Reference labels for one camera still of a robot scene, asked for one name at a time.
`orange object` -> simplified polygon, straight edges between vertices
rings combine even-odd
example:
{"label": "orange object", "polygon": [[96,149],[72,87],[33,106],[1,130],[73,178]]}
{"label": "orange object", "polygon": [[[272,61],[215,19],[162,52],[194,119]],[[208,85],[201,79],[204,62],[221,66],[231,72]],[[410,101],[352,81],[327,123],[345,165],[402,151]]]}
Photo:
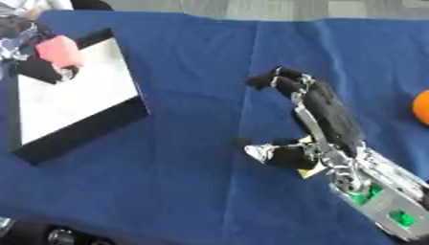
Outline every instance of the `orange object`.
{"label": "orange object", "polygon": [[429,125],[429,90],[416,97],[413,103],[413,111],[418,119]]}
{"label": "orange object", "polygon": [[83,58],[76,42],[65,35],[58,35],[35,46],[41,58],[59,68],[82,66]]}

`robotic hand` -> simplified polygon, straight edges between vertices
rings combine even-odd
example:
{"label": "robotic hand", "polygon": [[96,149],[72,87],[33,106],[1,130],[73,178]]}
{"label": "robotic hand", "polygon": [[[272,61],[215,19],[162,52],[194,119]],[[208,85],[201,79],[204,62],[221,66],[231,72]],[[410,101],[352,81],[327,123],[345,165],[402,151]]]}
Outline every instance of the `robotic hand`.
{"label": "robotic hand", "polygon": [[0,16],[0,63],[0,78],[12,64],[16,73],[55,84],[78,73],[79,48],[41,24],[15,15]]}
{"label": "robotic hand", "polygon": [[276,88],[294,105],[294,118],[309,133],[293,145],[247,145],[247,154],[274,167],[328,167],[329,186],[386,233],[405,241],[429,235],[429,186],[365,144],[362,130],[327,83],[279,67],[248,80]]}

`blue fabric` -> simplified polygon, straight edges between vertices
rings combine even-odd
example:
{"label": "blue fabric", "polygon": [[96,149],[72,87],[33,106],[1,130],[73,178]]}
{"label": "blue fabric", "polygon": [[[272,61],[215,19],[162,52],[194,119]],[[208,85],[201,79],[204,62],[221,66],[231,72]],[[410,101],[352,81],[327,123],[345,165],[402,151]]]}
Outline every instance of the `blue fabric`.
{"label": "blue fabric", "polygon": [[243,85],[277,65],[330,82],[371,146],[429,179],[429,130],[410,110],[429,88],[429,22],[83,11],[42,21],[72,37],[112,28],[152,115],[31,167],[5,150],[2,101],[0,215],[137,244],[392,244],[329,191],[325,176],[302,180],[232,147],[238,136],[304,135],[284,98]]}

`table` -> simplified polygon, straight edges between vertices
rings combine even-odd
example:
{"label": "table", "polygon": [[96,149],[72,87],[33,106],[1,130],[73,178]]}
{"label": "table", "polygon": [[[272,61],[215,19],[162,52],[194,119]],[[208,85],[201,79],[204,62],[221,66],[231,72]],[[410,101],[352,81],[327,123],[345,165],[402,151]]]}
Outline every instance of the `table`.
{"label": "table", "polygon": [[52,11],[42,22],[72,37],[112,28],[152,115],[40,167],[2,137],[0,215],[137,244],[392,244],[325,176],[302,180],[232,146],[304,135],[284,98],[243,85],[280,64],[328,80],[370,146],[429,179],[429,130],[409,108],[429,87],[427,21]]}

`orange ball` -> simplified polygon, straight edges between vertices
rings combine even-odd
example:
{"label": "orange ball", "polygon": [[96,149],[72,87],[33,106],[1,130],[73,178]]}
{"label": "orange ball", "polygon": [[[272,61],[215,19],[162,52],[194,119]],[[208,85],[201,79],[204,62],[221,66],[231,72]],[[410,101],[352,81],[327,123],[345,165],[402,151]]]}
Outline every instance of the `orange ball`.
{"label": "orange ball", "polygon": [[429,90],[419,94],[413,102],[413,111],[416,117],[429,125]]}

